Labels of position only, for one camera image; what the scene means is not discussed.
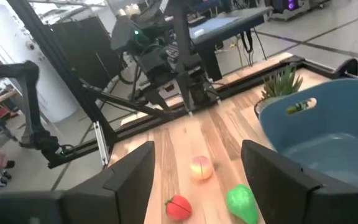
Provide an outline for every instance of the black metal frame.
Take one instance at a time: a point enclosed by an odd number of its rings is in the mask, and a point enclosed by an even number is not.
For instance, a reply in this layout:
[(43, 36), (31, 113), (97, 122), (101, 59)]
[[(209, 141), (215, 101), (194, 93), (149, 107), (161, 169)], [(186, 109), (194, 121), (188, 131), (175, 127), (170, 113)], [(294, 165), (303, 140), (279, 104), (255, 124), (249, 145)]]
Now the black metal frame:
[[(43, 26), (42, 22), (35, 14), (34, 10), (31, 8), (27, 0), (7, 1), (11, 5), (13, 10), (16, 11), (19, 18), (23, 21), (26, 28), (32, 34), (32, 37), (39, 44), (42, 52), (49, 59), (50, 63), (61, 76), (62, 80), (66, 83), (66, 85), (73, 93), (75, 98), (78, 100), (80, 106), (84, 109), (85, 113), (89, 116), (91, 121), (99, 121), (104, 131), (104, 136), (106, 138), (107, 145), (109, 146), (110, 154), (112, 153), (112, 149), (114, 147), (115, 142), (122, 141), (124, 139), (135, 136), (136, 134), (140, 134), (144, 131), (152, 129), (156, 126), (160, 126), (161, 124), (173, 121), (174, 119), (177, 119), (184, 115), (188, 115), (188, 110), (183, 103), (172, 106), (171, 111), (174, 111), (173, 113), (166, 113), (152, 108), (139, 107), (133, 103), (128, 103), (128, 101), (125, 101), (124, 99), (117, 98), (107, 93), (101, 93), (100, 91), (95, 91), (91, 88), (84, 88), (82, 82), (75, 74), (74, 69), (72, 69), (72, 67), (69, 65), (62, 50), (58, 47), (58, 44), (55, 42), (54, 38), (52, 38), (52, 31), (46, 29), (45, 26)], [(224, 100), (233, 95), (249, 90), (257, 85), (263, 84), (264, 78), (267, 78), (274, 73), (277, 73), (277, 70), (283, 70), (289, 63), (294, 63), (297, 68), (307, 68), (313, 72), (316, 72), (322, 76), (331, 79), (341, 77), (335, 74), (334, 70), (331, 68), (318, 65), (317, 63), (309, 62), (301, 57), (292, 56), (276, 65), (255, 72), (253, 75), (241, 78), (236, 82), (232, 82), (228, 85), (220, 86), (216, 89), (216, 93), (219, 95), (220, 100)], [(112, 103), (124, 105), (134, 110), (152, 114), (153, 116), (145, 116), (141, 119), (138, 119), (137, 121), (125, 124), (117, 130), (113, 130), (112, 127), (109, 125), (107, 119), (104, 117), (102, 112), (94, 103), (94, 98), (90, 97), (90, 95), (86, 94), (86, 92), (91, 92), (91, 95), (96, 96), (97, 98), (102, 98), (103, 100), (108, 100)], [(192, 112), (196, 113), (197, 111), (203, 110), (211, 105), (214, 105), (215, 103), (216, 98), (212, 98), (210, 101), (202, 105), (194, 105), (192, 107)], [(48, 166), (49, 168), (54, 168), (56, 166), (60, 166), (66, 162), (70, 162), (97, 150), (98, 143), (95, 139), (93, 139), (76, 146), (75, 152), (73, 154), (70, 154), (70, 156), (67, 156), (59, 161), (50, 162)]]

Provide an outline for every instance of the potted plant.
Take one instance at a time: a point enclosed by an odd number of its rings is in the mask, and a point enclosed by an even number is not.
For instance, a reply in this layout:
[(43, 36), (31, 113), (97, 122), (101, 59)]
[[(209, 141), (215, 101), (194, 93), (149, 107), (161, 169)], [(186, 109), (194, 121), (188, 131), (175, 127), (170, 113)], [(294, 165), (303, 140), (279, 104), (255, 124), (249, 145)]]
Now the potted plant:
[[(301, 87), (303, 79), (298, 77), (295, 79), (295, 66), (287, 66), (284, 71), (272, 75), (264, 80), (264, 90), (262, 90), (262, 99), (254, 106), (256, 117), (269, 104), (276, 102), (284, 96), (296, 93)], [(293, 113), (293, 108), (289, 108), (287, 113)]]

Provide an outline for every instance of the green pear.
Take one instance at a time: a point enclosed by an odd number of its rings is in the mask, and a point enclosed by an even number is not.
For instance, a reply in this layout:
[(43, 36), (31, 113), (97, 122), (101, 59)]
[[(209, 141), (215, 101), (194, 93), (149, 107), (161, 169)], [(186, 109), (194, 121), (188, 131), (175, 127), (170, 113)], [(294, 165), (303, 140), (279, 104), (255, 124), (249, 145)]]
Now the green pear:
[(226, 195), (226, 205), (229, 211), (244, 220), (247, 224), (258, 222), (255, 197), (250, 188), (239, 184)]

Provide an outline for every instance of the blue bin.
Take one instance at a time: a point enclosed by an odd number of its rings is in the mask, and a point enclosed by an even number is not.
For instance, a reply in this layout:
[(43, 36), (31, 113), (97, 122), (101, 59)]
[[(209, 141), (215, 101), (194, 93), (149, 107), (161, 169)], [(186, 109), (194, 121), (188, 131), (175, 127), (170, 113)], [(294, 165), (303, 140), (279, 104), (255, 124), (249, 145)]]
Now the blue bin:
[[(314, 108), (287, 108), (316, 99)], [(264, 108), (260, 123), (273, 148), (303, 166), (358, 187), (358, 79), (335, 80)]]

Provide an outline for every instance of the concrete floor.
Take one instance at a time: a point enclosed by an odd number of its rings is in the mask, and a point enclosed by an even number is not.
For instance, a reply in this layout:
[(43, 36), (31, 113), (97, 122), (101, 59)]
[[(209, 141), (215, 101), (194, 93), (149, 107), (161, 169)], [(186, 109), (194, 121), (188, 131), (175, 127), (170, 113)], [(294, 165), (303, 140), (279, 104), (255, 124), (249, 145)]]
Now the concrete floor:
[[(358, 59), (358, 0), (333, 0), (326, 8), (293, 21), (270, 21), (256, 29), (268, 57), (290, 52), (333, 68), (347, 58)], [(254, 49), (254, 61), (263, 60), (256, 38)], [(217, 57), (222, 73), (241, 67), (236, 48), (221, 52)], [(242, 59), (244, 65), (247, 65), (244, 55)], [(129, 86), (118, 83), (112, 93), (126, 97), (130, 91)], [(166, 93), (164, 96), (174, 93), (175, 91)], [(128, 113), (110, 105), (104, 105), (102, 112), (108, 120)], [(94, 132), (88, 131), (91, 121), (84, 117), (84, 112), (78, 110), (73, 116), (54, 124), (55, 127), (48, 126), (47, 129), (56, 134), (61, 143), (75, 145), (94, 138)], [(22, 116), (9, 121), (9, 126), (17, 136), (21, 136), (24, 128), (16, 127), (23, 122)], [(117, 128), (120, 122), (114, 121), (111, 126)], [(98, 152), (50, 170), (40, 152), (22, 149), (16, 142), (8, 141), (1, 150), (6, 151), (10, 159), (16, 160), (17, 165), (11, 170), (13, 180), (6, 188), (0, 189), (0, 192), (68, 189), (101, 170)]]

